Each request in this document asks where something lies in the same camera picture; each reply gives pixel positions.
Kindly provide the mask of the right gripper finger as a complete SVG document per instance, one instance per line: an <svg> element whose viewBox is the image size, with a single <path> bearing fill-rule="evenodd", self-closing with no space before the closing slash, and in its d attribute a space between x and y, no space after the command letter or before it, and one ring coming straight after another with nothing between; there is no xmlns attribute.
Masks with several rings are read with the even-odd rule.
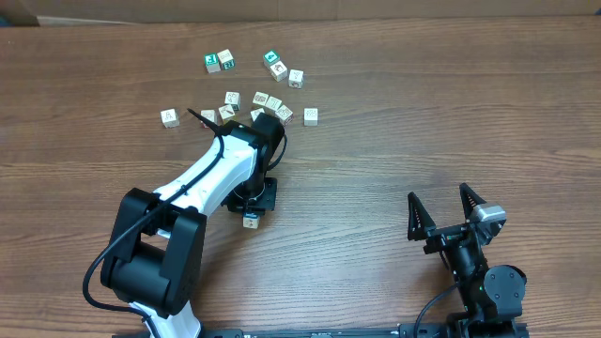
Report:
<svg viewBox="0 0 601 338"><path fill-rule="evenodd" d="M480 197L467 183L459 185L459 193L466 220L470 218L476 206L486 203L486 200Z"/></svg>
<svg viewBox="0 0 601 338"><path fill-rule="evenodd" d="M408 194L408 240L425 240L436 224L414 192Z"/></svg>

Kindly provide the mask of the blue number five block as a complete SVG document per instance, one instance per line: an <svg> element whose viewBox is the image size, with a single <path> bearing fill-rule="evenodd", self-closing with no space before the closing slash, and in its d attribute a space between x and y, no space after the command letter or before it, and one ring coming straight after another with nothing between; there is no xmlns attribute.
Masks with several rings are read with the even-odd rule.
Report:
<svg viewBox="0 0 601 338"><path fill-rule="evenodd" d="M260 222L260 216L256 214L245 214L242 220L244 228L257 229Z"/></svg>

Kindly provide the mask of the wooden block yellow side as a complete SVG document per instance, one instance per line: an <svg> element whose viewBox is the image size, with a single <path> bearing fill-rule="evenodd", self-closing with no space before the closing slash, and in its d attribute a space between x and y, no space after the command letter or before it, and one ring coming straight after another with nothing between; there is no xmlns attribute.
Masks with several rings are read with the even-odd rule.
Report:
<svg viewBox="0 0 601 338"><path fill-rule="evenodd" d="M231 104L226 104L218 108L218 112L220 114L220 118L223 124L226 124L230 120L236 119L236 111L234 110Z"/></svg>

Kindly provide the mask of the wooden block teal side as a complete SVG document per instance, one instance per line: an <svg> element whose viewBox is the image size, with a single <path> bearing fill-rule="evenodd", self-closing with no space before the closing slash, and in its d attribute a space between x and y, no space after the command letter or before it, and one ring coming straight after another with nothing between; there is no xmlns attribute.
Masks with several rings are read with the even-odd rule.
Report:
<svg viewBox="0 0 601 338"><path fill-rule="evenodd" d="M227 91L225 93L224 103L231 105L234 111L238 111L240 107L240 93Z"/></svg>

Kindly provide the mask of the wooden letter A block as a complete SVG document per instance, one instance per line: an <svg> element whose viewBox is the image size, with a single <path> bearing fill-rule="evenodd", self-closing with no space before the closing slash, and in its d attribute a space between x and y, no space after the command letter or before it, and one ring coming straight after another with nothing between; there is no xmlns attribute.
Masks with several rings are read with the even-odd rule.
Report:
<svg viewBox="0 0 601 338"><path fill-rule="evenodd" d="M179 126L179 117L174 108L161 111L161 119L167 129Z"/></svg>

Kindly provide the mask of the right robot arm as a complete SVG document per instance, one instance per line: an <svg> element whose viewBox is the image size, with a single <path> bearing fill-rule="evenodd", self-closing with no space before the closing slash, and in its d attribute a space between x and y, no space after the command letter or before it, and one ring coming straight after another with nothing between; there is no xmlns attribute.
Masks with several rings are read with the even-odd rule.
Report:
<svg viewBox="0 0 601 338"><path fill-rule="evenodd" d="M527 337L522 315L527 276L511 265L490 267L483 248L499 234L506 212L488 203L468 184L459 186L464 222L438 228L418 196L408 194L408 239L424 242L426 254L438 254L454 283L436 295L419 312L412 335L442 337ZM453 292L458 292L464 311L447 315L434 331L421 326L427 311Z"/></svg>

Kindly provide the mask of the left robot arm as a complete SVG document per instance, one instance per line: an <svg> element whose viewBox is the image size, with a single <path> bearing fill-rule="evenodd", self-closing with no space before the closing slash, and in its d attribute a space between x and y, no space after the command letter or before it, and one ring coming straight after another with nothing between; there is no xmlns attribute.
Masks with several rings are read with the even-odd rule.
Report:
<svg viewBox="0 0 601 338"><path fill-rule="evenodd" d="M277 181L268 177L285 153L285 127L261 114L245 126L206 120L214 133L208 152L172 182L145 192L134 188L121 200L109 244L83 281L86 301L95 270L121 305L108 310L141 316L146 337L201 337L191 296L201 267L207 222L221 206L256 229L274 210Z"/></svg>

